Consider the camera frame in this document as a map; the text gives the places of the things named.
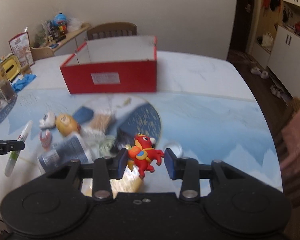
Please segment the beige wall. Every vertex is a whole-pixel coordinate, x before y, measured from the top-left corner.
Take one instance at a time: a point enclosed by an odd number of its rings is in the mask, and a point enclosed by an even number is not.
[[[61,11],[97,25],[129,21],[158,37],[158,49],[226,59],[236,0],[0,0],[0,56],[8,40]]]

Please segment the dark wooden floor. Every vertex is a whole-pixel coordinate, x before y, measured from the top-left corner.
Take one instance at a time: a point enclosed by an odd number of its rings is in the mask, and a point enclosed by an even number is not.
[[[283,115],[287,105],[282,99],[271,93],[270,86],[274,84],[271,78],[262,79],[260,76],[252,74],[250,69],[255,66],[260,68],[261,71],[263,69],[251,56],[242,52],[230,50],[227,61],[234,65],[250,88],[263,112],[270,132],[272,132],[273,127]]]

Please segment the red horse toy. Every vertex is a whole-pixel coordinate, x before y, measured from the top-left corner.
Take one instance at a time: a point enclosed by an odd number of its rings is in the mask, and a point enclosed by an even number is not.
[[[133,164],[139,168],[139,177],[145,177],[145,171],[154,172],[151,162],[156,159],[157,165],[161,165],[161,158],[164,157],[162,150],[152,148],[155,144],[155,138],[148,137],[144,134],[138,133],[135,137],[135,146],[128,150],[128,156],[132,161],[128,162],[128,167],[133,171]]]

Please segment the pink cloth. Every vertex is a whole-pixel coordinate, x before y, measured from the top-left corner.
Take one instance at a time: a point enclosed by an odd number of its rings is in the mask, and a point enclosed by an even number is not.
[[[300,171],[300,110],[282,129],[282,137],[289,156],[280,163],[280,169],[282,176],[287,177]]]

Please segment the red box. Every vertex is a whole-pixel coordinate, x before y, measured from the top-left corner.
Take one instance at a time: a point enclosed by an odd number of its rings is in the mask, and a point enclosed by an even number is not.
[[[156,92],[156,46],[154,36],[86,41],[60,70],[71,94]]]

